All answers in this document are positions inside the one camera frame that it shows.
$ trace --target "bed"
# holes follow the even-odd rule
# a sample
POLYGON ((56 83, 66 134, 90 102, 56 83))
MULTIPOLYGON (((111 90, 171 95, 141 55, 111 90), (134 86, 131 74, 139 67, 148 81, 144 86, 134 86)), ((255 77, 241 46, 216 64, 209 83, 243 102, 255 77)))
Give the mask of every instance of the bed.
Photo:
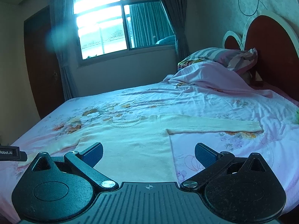
MULTIPOLYGON (((282 18, 264 11, 247 23, 243 38, 229 31, 223 46, 245 50, 255 47, 259 57, 251 74, 258 74, 263 83, 253 88, 220 64, 196 63, 157 84, 68 100, 13 145, 26 151, 28 159, 40 151, 61 156, 79 150, 82 138, 74 136, 91 124, 134 120, 155 114, 258 121, 263 132, 171 135, 175 181, 180 184, 204 168, 194 156, 198 142, 239 157, 259 152, 286 191, 285 215, 281 219, 290 220, 296 217, 295 207, 299 204, 299 125, 295 123, 299 100, 298 38, 282 18), (284 94, 281 96, 282 93, 269 90, 269 85, 284 94)), ((27 167, 28 162, 0 164, 0 214, 13 224, 19 218, 11 203, 11 193, 27 167)), ((167 169, 157 170, 157 176, 163 176, 164 171, 167 169)))

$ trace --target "textured wallpaper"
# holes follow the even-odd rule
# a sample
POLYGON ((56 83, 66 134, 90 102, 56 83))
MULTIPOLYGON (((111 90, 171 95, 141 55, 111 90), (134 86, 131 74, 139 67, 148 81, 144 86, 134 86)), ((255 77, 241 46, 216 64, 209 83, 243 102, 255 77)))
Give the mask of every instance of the textured wallpaper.
MULTIPOLYGON (((268 9, 283 17, 299 35, 299 3, 298 0, 261 0, 258 12, 268 9)), ((241 10, 252 14, 257 6, 257 0, 240 0, 241 10)), ((203 47, 221 47, 224 34, 232 30, 243 34, 248 17, 238 8, 238 0, 196 0, 197 10, 202 24, 201 45, 203 47)))

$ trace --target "headboard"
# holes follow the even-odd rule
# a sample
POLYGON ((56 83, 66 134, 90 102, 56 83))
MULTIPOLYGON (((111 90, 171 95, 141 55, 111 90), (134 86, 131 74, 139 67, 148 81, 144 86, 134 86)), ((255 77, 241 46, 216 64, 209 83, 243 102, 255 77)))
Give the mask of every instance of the headboard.
POLYGON ((249 20, 243 38, 228 31, 223 38, 226 49, 256 48, 254 70, 263 81, 276 86, 299 101, 299 40, 291 26, 270 11, 249 20))

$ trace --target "white wall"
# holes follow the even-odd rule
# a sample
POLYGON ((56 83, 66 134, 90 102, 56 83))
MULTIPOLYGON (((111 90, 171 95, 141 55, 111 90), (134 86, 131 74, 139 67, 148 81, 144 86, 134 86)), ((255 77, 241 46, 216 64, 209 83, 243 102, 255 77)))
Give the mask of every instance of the white wall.
MULTIPOLYGON (((23 21, 49 4, 49 0, 25 0, 20 4, 23 21)), ((188 0, 186 36, 190 51, 200 47, 197 7, 194 0, 188 0)), ((24 81, 30 99, 32 93, 29 85, 24 55, 24 46, 21 47, 21 61, 23 64, 24 81)), ((94 95, 103 92, 136 87, 160 82, 168 74, 176 72, 174 49, 157 50, 124 56, 117 59, 94 63, 78 68, 74 50, 70 54, 71 72, 78 88, 79 96, 94 95)))
MULTIPOLYGON (((280 15, 299 35, 298 0, 261 0, 266 8, 280 15)), ((196 0, 201 17, 202 42, 204 47, 221 47, 224 34, 228 30, 242 34, 248 20, 238 8, 238 0, 196 0)), ((252 14, 257 0, 240 0, 241 10, 252 14)), ((258 12, 264 9, 260 4, 258 12)))
POLYGON ((0 3, 0 143, 10 145, 38 120, 24 92, 18 60, 20 8, 0 3))

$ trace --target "brown wooden door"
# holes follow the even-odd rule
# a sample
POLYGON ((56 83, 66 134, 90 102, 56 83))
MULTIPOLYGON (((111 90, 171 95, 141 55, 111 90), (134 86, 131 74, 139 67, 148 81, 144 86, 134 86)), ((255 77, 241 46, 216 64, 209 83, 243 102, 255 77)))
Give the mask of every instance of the brown wooden door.
POLYGON ((50 30, 49 7, 24 22, 27 71, 41 119, 64 102, 59 64, 49 39, 50 30))

